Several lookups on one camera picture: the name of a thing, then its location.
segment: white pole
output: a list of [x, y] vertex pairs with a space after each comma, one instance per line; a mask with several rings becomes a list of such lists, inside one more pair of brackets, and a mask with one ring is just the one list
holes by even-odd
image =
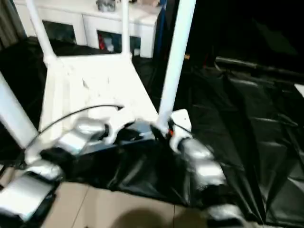
[[38, 15], [37, 8], [35, 6], [35, 3], [33, 0], [26, 0], [27, 7], [29, 10], [29, 14], [32, 20], [32, 23], [34, 25], [34, 29], [36, 32], [36, 35], [38, 37], [40, 46], [43, 51], [43, 61], [48, 66], [49, 62], [56, 58], [56, 55], [52, 49], [51, 43], [49, 42], [47, 32], [44, 28], [44, 25], [42, 23], [42, 20], [40, 19]]
[[122, 54], [130, 55], [130, 35], [129, 35], [129, 0], [122, 0]]
[[38, 134], [0, 72], [0, 121], [21, 148]]
[[164, 131], [168, 129], [168, 120], [173, 111], [195, 3], [196, 0], [180, 0], [179, 3], [166, 78], [161, 95], [159, 119], [157, 121], [157, 125]]

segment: white cabinet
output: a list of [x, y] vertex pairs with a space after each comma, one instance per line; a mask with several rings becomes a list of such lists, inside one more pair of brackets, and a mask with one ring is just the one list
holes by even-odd
[[[14, 0], [27, 36], [36, 36], [25, 0]], [[57, 27], [72, 30], [79, 45], [99, 48], [98, 33], [121, 34], [122, 11], [117, 4], [115, 12], [99, 12], [95, 0], [35, 0], [39, 15], [44, 21], [59, 23]], [[131, 36], [137, 38], [140, 56], [152, 58], [158, 16], [162, 7], [130, 4], [129, 28]]]
[[[121, 34], [121, 21], [119, 20], [84, 16], [84, 24], [87, 44], [93, 48], [99, 48], [98, 31]], [[156, 27], [153, 26], [129, 24], [130, 36], [140, 38], [141, 57], [153, 57], [155, 30]]]
[[[22, 25], [27, 36], [36, 36], [34, 27], [30, 20], [28, 8], [25, 5], [16, 4], [16, 9], [20, 16]], [[72, 26], [76, 43], [79, 45], [87, 44], [86, 32], [81, 14], [45, 8], [38, 8], [38, 12], [42, 21], [49, 21], [54, 23], [66, 24], [67, 26]]]

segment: black plastic sheet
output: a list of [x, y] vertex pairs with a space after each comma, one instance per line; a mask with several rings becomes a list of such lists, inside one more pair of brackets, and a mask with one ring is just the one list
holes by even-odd
[[[61, 55], [99, 53], [87, 47], [53, 44]], [[142, 70], [146, 76], [153, 71], [138, 63], [135, 67], [140, 76]], [[37, 42], [27, 40], [1, 52], [0, 70], [38, 126], [46, 69]], [[162, 79], [163, 74], [156, 74], [150, 88], [155, 105]], [[27, 86], [16, 87], [17, 80]], [[30, 106], [34, 97], [35, 105]], [[184, 67], [175, 108], [188, 109], [195, 136], [213, 148], [246, 219], [304, 228], [304, 99], [292, 81]], [[14, 148], [9, 151], [14, 159], [19, 150], [5, 137], [2, 130], [1, 145]], [[7, 154], [0, 153], [2, 162]], [[188, 207], [201, 207], [206, 197], [191, 194], [194, 189], [184, 163], [152, 139], [123, 150], [88, 155], [79, 162], [90, 164], [89, 169], [70, 181]]]

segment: black cable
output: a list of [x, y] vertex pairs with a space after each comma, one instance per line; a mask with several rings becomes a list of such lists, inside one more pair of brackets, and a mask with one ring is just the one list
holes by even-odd
[[[72, 116], [72, 115], [75, 115], [77, 113], [80, 113], [80, 112], [83, 112], [85, 110], [88, 110], [88, 109], [92, 109], [92, 108], [99, 108], [99, 107], [115, 107], [115, 108], [118, 108], [118, 109], [121, 109], [123, 108], [122, 106], [119, 106], [119, 105], [114, 105], [114, 104], [101, 104], [101, 105], [94, 105], [94, 106], [90, 106], [90, 107], [86, 107], [86, 108], [83, 108], [83, 109], [80, 109], [78, 111], [75, 111], [75, 112], [72, 112], [72, 113], [69, 113], [61, 118], [59, 118], [58, 120], [55, 120], [54, 122], [52, 122], [51, 124], [49, 124], [47, 127], [45, 127], [41, 132], [39, 132], [38, 135], [36, 135], [31, 141], [30, 143], [27, 145], [27, 147], [25, 148], [25, 150], [32, 146], [33, 143], [35, 142], [35, 140], [41, 135], [43, 134], [45, 131], [47, 131], [49, 128], [51, 128], [53, 125], [57, 124], [58, 122]], [[22, 159], [23, 159], [23, 153], [21, 152], [20, 155], [17, 157], [16, 159], [16, 162], [15, 162], [15, 165], [14, 165], [14, 168], [18, 168], [18, 166], [22, 163]]]
[[180, 127], [181, 129], [183, 129], [184, 131], [188, 132], [189, 134], [191, 134], [191, 135], [193, 136], [193, 133], [192, 133], [191, 131], [187, 130], [186, 128], [184, 128], [184, 127], [182, 127], [182, 126], [180, 126], [180, 125], [178, 125], [178, 124], [176, 124], [173, 120], [171, 120], [171, 121], [172, 121], [172, 123], [173, 123], [175, 126]]

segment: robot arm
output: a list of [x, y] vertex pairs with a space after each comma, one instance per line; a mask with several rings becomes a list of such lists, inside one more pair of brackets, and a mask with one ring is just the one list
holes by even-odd
[[[106, 122], [80, 118], [51, 147], [42, 150], [35, 159], [28, 158], [32, 163], [23, 175], [0, 192], [0, 228], [40, 227], [56, 198], [56, 189], [69, 175], [69, 163], [66, 161], [80, 156], [88, 143], [96, 139], [104, 144], [114, 143], [117, 133], [134, 121], [132, 112], [126, 108]], [[239, 208], [218, 195], [227, 184], [212, 152], [182, 127], [175, 125], [169, 132], [169, 145], [186, 162], [198, 194], [208, 192], [209, 200], [204, 205], [210, 225], [219, 227], [218, 224], [230, 220], [235, 220], [233, 225], [241, 225], [243, 219]]]

